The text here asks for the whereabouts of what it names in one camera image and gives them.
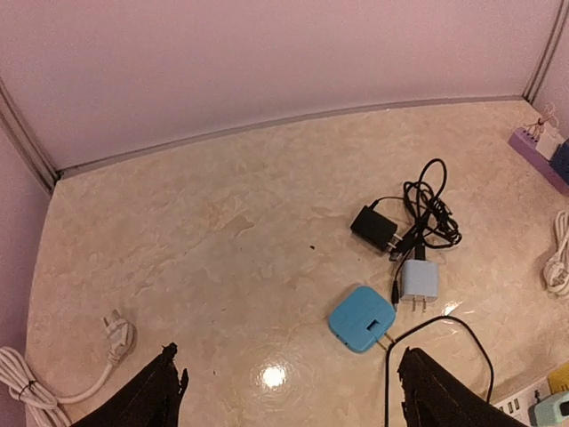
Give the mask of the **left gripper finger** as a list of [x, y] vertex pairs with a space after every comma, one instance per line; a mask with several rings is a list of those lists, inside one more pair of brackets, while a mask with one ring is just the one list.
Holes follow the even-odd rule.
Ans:
[[[188, 371], [177, 371], [175, 343], [76, 426], [177, 426]], [[481, 399], [424, 350], [407, 348], [397, 370], [405, 393], [408, 426], [520, 426], [517, 419]]]

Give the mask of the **blue rounded charger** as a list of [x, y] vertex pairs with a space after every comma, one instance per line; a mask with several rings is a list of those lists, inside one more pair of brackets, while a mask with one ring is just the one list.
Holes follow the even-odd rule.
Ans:
[[369, 286], [356, 287], [332, 312], [328, 326], [350, 351], [370, 350], [392, 327], [394, 306]]

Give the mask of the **black charger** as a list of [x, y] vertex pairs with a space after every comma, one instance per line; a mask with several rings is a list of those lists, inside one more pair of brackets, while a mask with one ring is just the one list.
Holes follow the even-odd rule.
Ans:
[[396, 247], [398, 226], [373, 206], [364, 205], [350, 225], [350, 230], [365, 242], [382, 252]]

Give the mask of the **light blue charger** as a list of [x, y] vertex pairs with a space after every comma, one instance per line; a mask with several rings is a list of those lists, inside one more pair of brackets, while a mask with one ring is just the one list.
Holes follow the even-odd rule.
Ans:
[[434, 302], [439, 293], [439, 267], [423, 260], [407, 260], [401, 272], [401, 302], [411, 302], [413, 310], [418, 303], [423, 312], [429, 302]]

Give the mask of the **white power strip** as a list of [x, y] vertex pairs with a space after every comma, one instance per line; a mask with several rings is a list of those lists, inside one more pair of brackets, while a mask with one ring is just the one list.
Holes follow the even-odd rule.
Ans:
[[531, 408], [550, 394], [548, 379], [543, 377], [493, 405], [524, 425], [531, 426], [533, 422]]

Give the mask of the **teal USB charger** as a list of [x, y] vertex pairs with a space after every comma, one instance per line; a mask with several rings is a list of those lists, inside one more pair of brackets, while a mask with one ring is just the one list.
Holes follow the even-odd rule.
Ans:
[[534, 405], [530, 411], [532, 426], [556, 426], [568, 419], [568, 393], [548, 396]]

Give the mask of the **yellow cube socket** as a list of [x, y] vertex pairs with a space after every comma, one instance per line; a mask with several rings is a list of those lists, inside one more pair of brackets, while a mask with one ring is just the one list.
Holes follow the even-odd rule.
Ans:
[[569, 363], [550, 372], [547, 379], [551, 394], [569, 391]]

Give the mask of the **purple power strip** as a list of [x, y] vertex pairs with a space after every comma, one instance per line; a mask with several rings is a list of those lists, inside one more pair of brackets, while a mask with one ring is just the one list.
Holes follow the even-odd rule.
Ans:
[[568, 196], [568, 184], [550, 166], [549, 161], [537, 151], [536, 140], [524, 128], [519, 127], [510, 135], [508, 145], [538, 171], [560, 194]]

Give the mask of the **dark blue cube socket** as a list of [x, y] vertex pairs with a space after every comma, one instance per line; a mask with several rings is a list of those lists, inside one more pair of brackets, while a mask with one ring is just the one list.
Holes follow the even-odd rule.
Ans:
[[566, 184], [569, 184], [569, 140], [557, 147], [549, 165]]

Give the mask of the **white USB charger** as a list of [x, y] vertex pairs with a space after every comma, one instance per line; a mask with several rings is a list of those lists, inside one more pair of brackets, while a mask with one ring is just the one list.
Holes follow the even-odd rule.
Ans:
[[536, 151], [550, 161], [563, 142], [564, 139], [556, 128], [546, 127], [536, 144]]

